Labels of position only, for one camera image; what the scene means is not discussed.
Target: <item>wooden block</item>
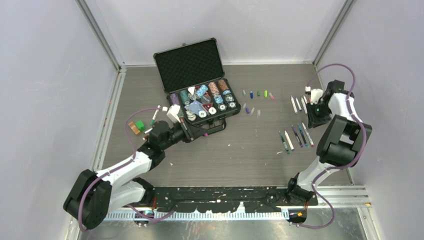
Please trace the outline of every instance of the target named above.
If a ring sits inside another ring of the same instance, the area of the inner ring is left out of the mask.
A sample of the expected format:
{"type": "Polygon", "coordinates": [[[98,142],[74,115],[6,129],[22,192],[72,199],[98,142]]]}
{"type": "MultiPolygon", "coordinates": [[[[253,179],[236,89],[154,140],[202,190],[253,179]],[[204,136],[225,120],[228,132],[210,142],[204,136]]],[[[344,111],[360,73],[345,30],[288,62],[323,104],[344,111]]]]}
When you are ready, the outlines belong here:
{"type": "Polygon", "coordinates": [[[134,132],[135,135],[140,135],[142,132],[137,128],[137,126],[134,124],[134,122],[128,123],[128,126],[131,128],[131,130],[134,132]]]}

